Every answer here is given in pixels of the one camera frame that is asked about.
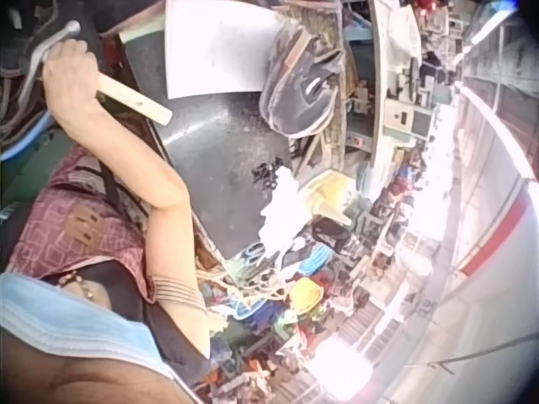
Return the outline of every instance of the hand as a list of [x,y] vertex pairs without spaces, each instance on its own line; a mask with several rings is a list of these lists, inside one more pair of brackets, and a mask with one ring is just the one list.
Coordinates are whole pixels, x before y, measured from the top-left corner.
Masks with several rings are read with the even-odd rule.
[[98,64],[82,40],[54,45],[43,66],[47,106],[60,125],[76,123],[89,111],[100,108]]

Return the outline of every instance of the red stripe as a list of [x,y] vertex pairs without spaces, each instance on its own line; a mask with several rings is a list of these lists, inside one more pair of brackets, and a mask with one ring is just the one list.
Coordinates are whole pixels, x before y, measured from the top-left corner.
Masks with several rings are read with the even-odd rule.
[[523,187],[520,190],[515,202],[507,212],[507,215],[505,215],[504,219],[499,224],[498,228],[496,228],[483,248],[481,248],[479,252],[473,256],[470,262],[462,269],[462,272],[465,275],[470,276],[473,274],[494,255],[499,246],[501,246],[502,243],[507,240],[507,237],[509,237],[511,232],[516,228],[516,225],[518,225],[520,219],[522,219],[522,216],[524,216],[526,209],[528,209],[530,202],[530,197],[526,192],[526,187]]

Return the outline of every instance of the gray bag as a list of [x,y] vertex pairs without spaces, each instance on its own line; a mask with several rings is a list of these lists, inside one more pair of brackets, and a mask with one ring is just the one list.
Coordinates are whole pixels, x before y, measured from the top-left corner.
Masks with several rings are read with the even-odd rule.
[[260,95],[260,113],[271,129],[290,138],[323,130],[334,113],[344,52],[331,49],[300,25],[287,24],[277,35],[269,74]]

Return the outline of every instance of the yellow hard hat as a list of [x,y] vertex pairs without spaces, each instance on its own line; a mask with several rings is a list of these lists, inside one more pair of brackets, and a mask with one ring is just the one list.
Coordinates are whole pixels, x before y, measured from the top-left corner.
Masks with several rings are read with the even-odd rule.
[[323,287],[309,278],[299,279],[290,289],[291,308],[297,314],[304,314],[312,310],[323,297]]

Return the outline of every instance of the yellow object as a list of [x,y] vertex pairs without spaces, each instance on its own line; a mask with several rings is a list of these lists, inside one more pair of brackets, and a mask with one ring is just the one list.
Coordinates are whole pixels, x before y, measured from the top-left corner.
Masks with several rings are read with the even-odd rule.
[[307,205],[313,215],[322,215],[349,226],[351,219],[342,212],[355,194],[354,179],[334,170],[326,170],[305,185]]
[[323,287],[309,278],[301,278],[289,292],[291,308],[296,314],[304,314],[312,310],[323,297]]

